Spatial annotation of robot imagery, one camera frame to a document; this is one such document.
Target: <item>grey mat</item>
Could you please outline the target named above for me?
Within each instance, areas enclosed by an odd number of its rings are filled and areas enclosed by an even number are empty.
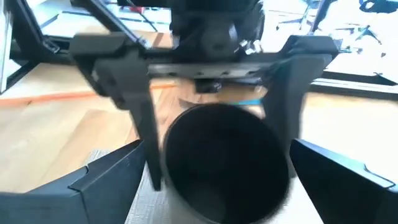
[[[86,162],[89,163],[107,153],[109,152],[104,150],[95,150],[89,155]],[[176,220],[175,216],[172,217],[164,189],[165,188],[163,188],[163,191],[161,192],[154,192],[152,190],[149,173],[147,167],[145,167],[137,195],[132,203],[129,215],[127,216],[126,224],[192,224],[184,223],[186,217],[179,216],[179,220]],[[322,224],[323,222],[312,205],[301,182],[296,178],[293,181],[289,197],[284,206],[276,216],[264,223]]]

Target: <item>black cylinder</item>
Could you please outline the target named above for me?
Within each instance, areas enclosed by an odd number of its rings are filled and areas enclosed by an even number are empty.
[[[287,195],[289,172],[277,138],[250,112],[210,104],[182,113],[164,141],[167,190],[204,223],[256,223]]]

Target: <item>black cable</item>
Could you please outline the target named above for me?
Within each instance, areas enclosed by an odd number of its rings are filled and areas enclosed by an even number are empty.
[[[131,7],[137,7],[134,3],[132,3],[131,0],[126,0],[126,1],[130,4]],[[137,13],[139,13],[141,15],[141,17],[144,18],[144,20],[147,23],[149,23],[149,25],[154,29],[155,32],[158,32],[156,27],[153,25],[153,23],[150,20],[148,20],[148,18],[146,16],[144,16],[143,13],[138,12],[138,11],[137,11]]]

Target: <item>grey fabric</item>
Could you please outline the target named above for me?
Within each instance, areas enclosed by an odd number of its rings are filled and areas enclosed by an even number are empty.
[[[109,153],[95,150],[87,158],[91,162]],[[170,210],[167,191],[163,186],[161,192],[154,192],[150,182],[148,168],[142,175],[137,195],[132,203],[126,224],[192,224],[189,214],[182,210]],[[303,185],[295,178],[290,188],[289,196],[278,214],[263,223],[289,224],[306,223],[322,224],[317,211],[312,205]]]

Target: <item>orange stripe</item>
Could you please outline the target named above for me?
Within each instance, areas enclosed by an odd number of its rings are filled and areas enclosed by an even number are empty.
[[[158,90],[164,88],[176,87],[174,83],[152,85],[151,90]],[[22,106],[30,103],[45,103],[48,101],[74,100],[80,98],[87,98],[97,96],[93,91],[83,91],[76,93],[56,93],[51,95],[30,96],[21,98],[0,99],[0,106]]]

